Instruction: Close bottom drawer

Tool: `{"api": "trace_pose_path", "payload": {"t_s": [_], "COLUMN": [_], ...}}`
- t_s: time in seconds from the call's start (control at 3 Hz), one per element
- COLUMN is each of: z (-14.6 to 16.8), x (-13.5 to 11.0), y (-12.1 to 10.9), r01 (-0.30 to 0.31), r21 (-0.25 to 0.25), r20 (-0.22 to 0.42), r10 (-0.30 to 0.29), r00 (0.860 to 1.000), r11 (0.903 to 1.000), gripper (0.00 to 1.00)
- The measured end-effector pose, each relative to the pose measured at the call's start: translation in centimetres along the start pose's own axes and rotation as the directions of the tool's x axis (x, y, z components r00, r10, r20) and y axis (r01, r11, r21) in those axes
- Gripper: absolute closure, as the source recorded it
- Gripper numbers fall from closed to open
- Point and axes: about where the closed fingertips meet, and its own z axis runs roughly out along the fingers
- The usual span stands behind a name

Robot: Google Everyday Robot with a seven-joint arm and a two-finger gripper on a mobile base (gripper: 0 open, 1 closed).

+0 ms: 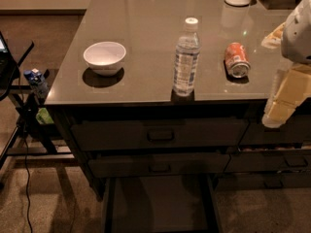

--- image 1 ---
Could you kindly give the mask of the white and yellow gripper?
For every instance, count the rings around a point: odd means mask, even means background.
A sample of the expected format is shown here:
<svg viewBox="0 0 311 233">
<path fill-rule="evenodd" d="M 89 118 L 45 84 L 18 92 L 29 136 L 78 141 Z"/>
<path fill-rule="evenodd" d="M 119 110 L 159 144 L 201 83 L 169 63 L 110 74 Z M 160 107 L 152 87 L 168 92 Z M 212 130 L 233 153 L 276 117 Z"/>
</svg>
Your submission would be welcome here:
<svg viewBox="0 0 311 233">
<path fill-rule="evenodd" d="M 311 65 L 294 63 L 287 70 L 278 70 L 264 108 L 262 124 L 279 128 L 287 122 L 307 98 L 311 97 Z"/>
</svg>

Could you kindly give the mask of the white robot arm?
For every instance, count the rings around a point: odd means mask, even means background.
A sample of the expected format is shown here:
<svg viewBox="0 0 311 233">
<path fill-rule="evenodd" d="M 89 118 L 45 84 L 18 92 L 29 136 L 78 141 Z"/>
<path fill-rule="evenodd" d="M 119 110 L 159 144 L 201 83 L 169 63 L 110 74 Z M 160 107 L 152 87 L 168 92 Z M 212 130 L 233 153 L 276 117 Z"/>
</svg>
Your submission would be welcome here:
<svg viewBox="0 0 311 233">
<path fill-rule="evenodd" d="M 279 128 L 311 96 L 311 0 L 301 0 L 261 45 L 280 47 L 282 56 L 293 63 L 288 70 L 277 71 L 261 119 L 265 127 Z"/>
</svg>

